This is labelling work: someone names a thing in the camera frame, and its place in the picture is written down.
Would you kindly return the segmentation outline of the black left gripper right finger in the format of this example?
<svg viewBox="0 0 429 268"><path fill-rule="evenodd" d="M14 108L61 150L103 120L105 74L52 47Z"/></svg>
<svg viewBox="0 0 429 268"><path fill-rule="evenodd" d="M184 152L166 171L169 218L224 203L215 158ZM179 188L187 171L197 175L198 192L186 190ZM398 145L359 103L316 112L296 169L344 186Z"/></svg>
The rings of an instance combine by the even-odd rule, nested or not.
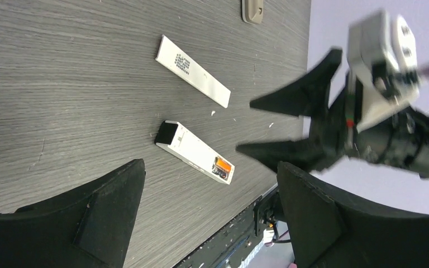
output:
<svg viewBox="0 0 429 268"><path fill-rule="evenodd" d="M298 267L429 267L429 215L367 200L288 162L277 181Z"/></svg>

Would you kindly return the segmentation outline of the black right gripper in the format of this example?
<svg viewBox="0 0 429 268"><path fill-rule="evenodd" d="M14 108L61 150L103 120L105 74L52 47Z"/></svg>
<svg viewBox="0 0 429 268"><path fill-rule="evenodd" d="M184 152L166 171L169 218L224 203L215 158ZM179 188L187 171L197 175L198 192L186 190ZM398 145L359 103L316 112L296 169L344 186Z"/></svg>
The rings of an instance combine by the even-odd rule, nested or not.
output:
<svg viewBox="0 0 429 268"><path fill-rule="evenodd" d="M310 71L294 82L250 101L249 106L267 112L313 119L309 138L292 141L243 143L236 151L277 172L279 162L307 171L323 171L355 152L356 129L362 116L363 84L347 74L343 90L328 108L331 80L342 62L342 49L331 48Z"/></svg>

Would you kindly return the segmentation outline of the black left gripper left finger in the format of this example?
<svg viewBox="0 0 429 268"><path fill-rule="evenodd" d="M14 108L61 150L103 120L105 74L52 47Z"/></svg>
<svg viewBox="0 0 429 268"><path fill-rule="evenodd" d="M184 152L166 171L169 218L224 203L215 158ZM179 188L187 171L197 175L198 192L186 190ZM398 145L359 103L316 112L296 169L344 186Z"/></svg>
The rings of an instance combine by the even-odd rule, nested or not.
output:
<svg viewBox="0 0 429 268"><path fill-rule="evenodd" d="M67 192L0 214L0 267L122 267L145 182L134 159Z"/></svg>

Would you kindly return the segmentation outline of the white slim remote control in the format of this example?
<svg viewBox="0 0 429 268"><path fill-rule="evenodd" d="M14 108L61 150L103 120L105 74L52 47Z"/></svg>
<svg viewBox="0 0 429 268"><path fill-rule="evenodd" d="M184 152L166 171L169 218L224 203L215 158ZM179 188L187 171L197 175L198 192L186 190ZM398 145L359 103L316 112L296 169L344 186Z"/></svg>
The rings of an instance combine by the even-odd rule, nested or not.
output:
<svg viewBox="0 0 429 268"><path fill-rule="evenodd" d="M231 184L235 166L180 122L163 121L155 137L154 144L209 178L222 184ZM212 172L215 157L221 157L232 165L232 171L227 180L222 180Z"/></svg>

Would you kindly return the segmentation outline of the white remote back cover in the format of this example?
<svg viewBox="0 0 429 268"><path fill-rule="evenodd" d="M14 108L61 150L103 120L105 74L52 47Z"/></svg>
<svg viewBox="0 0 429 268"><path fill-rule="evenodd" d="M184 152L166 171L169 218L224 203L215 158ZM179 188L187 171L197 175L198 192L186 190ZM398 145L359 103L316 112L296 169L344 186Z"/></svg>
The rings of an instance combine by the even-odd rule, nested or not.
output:
<svg viewBox="0 0 429 268"><path fill-rule="evenodd" d="M228 107L231 91L165 35L155 60L221 107Z"/></svg>

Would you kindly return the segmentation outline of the orange battery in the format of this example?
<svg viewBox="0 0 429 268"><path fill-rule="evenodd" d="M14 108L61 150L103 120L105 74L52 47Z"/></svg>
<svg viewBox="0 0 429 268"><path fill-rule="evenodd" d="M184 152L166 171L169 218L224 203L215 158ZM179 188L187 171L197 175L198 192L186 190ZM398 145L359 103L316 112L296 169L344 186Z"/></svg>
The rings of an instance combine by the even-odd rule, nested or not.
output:
<svg viewBox="0 0 429 268"><path fill-rule="evenodd" d="M226 171L226 173L228 173L228 175L232 171L232 165L221 157L215 157L213 167L214 166L223 168Z"/></svg>

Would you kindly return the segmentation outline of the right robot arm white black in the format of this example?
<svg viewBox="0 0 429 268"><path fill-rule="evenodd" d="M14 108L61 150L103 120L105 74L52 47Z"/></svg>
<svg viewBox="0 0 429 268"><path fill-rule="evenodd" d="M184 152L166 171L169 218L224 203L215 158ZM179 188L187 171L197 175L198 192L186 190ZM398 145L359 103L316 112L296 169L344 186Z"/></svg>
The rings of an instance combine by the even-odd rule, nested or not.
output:
<svg viewBox="0 0 429 268"><path fill-rule="evenodd" d="M332 47L310 71L294 82L250 102L253 109L308 117L309 135L300 140L242 143L236 151L277 170L280 161L307 172L322 171L342 157L390 166L429 178L429 116L406 105L377 125L361 131L360 102L365 88L360 82L350 93L350 84L329 103L332 78L342 62L342 50Z"/></svg>

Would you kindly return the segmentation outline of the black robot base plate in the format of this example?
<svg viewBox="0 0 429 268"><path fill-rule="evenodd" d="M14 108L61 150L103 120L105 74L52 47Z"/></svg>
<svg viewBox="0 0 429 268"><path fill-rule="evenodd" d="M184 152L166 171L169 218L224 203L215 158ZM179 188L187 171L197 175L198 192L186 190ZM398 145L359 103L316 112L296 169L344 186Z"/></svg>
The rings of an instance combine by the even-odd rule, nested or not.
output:
<svg viewBox="0 0 429 268"><path fill-rule="evenodd" d="M247 267L263 246L290 243L278 230L285 221L275 185L174 266Z"/></svg>

